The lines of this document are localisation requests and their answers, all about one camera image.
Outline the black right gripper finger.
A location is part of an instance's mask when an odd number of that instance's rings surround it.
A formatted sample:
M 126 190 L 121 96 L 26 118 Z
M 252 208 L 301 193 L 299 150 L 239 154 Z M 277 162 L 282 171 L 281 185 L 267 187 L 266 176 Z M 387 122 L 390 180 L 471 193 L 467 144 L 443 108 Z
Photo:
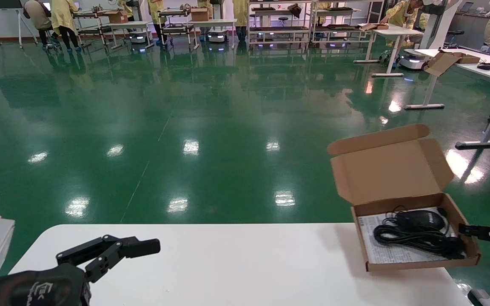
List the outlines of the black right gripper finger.
M 459 224 L 459 233 L 470 238 L 490 242 L 490 227 L 483 225 Z

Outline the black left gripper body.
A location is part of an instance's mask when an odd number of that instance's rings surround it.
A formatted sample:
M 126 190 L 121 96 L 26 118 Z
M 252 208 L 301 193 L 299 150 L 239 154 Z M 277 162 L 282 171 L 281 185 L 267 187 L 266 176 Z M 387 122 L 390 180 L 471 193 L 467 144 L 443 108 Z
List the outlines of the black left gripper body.
M 0 306 L 88 306 L 90 299 L 84 271 L 69 263 L 0 278 Z

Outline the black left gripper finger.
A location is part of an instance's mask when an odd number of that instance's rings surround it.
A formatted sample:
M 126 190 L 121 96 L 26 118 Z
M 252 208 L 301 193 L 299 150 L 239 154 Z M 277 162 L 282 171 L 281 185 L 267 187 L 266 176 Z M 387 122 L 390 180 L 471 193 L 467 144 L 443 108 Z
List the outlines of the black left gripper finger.
M 57 263 L 73 266 L 88 263 L 84 269 L 85 279 L 95 283 L 124 258 L 137 258 L 157 254 L 161 251 L 161 244 L 157 238 L 140 241 L 136 236 L 116 238 L 103 235 L 75 246 L 56 256 Z

